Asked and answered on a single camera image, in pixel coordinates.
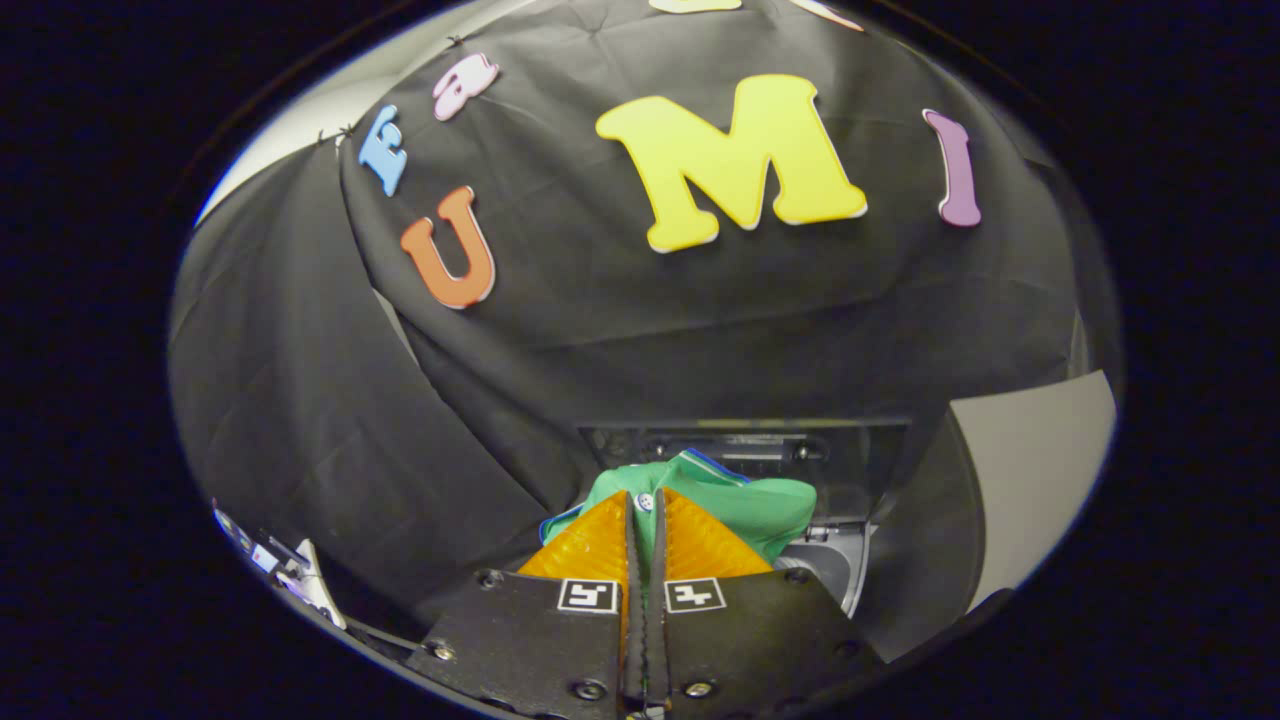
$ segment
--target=black fabric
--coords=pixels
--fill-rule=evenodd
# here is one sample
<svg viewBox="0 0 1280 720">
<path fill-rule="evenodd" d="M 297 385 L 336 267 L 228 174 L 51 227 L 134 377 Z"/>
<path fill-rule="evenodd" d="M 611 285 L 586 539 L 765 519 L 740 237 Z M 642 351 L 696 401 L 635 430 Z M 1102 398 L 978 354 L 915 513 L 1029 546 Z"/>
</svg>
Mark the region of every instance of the black fabric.
<svg viewBox="0 0 1280 720">
<path fill-rule="evenodd" d="M 927 429 L 952 398 L 1065 379 L 1078 311 L 1116 382 L 1114 299 L 1070 181 L 1007 113 L 864 24 L 785 0 L 691 15 L 540 0 L 408 74 L 337 159 L 325 143 L 247 182 L 196 231 L 174 301 L 174 405 L 206 492 L 250 527 L 311 537 L 429 619 L 470 569 L 536 550 L 538 523 L 588 491 L 581 421 L 893 414 Z M 436 120 L 435 82 L 475 53 L 498 78 Z M 737 83 L 762 73 L 818 87 L 869 211 L 787 225 L 771 173 L 759 227 L 742 231 L 695 187 L 718 240 L 654 252 L 636 169 L 595 120 L 662 95 L 726 131 Z M 357 160 L 389 104 L 408 155 L 393 197 Z M 969 133 L 975 228 L 938 218 L 923 108 Z M 458 311 L 399 238 L 431 218 L 465 272 L 436 213 L 461 186 L 497 284 Z"/>
<path fill-rule="evenodd" d="M 264 170 L 200 227 L 169 364 L 188 461 L 246 527 L 310 537 L 403 607 L 548 507 L 498 465 L 369 288 L 332 146 Z"/>
</svg>

